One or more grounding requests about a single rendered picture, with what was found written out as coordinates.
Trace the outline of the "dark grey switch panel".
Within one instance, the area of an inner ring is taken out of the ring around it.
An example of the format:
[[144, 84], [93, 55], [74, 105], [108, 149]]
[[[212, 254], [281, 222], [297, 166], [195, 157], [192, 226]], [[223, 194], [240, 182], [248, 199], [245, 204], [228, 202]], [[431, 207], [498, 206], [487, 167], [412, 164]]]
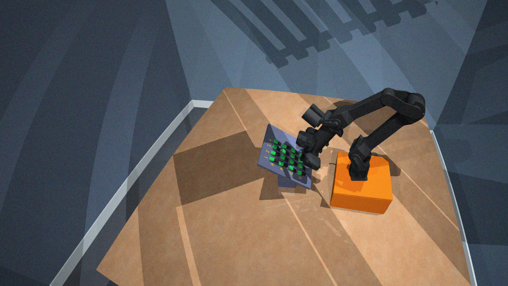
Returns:
[[312, 169], [300, 161], [304, 148], [297, 138], [268, 124], [257, 166], [278, 177], [278, 187], [294, 188], [295, 184], [308, 190], [312, 184]]

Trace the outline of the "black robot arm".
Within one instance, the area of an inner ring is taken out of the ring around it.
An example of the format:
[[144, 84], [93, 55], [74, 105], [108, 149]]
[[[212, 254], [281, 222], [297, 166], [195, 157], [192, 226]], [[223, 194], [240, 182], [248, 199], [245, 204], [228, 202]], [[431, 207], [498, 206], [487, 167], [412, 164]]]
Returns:
[[[351, 161], [349, 169], [351, 181], [367, 181], [372, 149], [403, 126], [420, 121], [425, 116], [425, 99], [421, 94], [385, 88], [355, 104], [330, 109], [326, 113], [313, 103], [301, 118], [313, 128], [322, 124], [317, 131], [319, 137], [330, 141], [336, 134], [342, 137], [343, 129], [355, 119], [385, 106], [391, 107], [396, 113], [367, 137], [360, 135], [354, 139], [348, 154]], [[299, 147], [308, 147], [307, 150], [311, 151], [315, 143], [312, 134], [299, 131], [296, 141]]]

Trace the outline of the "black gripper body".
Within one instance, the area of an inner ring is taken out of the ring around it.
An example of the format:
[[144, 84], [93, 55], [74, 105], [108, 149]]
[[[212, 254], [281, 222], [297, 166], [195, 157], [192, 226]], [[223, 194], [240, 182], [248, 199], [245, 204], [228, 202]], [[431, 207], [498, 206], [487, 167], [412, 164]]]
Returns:
[[319, 137], [318, 130], [312, 127], [308, 127], [306, 129], [307, 133], [313, 135], [313, 139], [316, 140], [314, 147], [311, 151], [307, 150], [307, 153], [303, 157], [303, 164], [307, 167], [310, 167], [312, 170], [318, 170], [321, 167], [321, 161], [319, 158], [319, 153], [322, 153], [322, 148], [325, 146], [329, 146], [329, 141], [325, 141]]

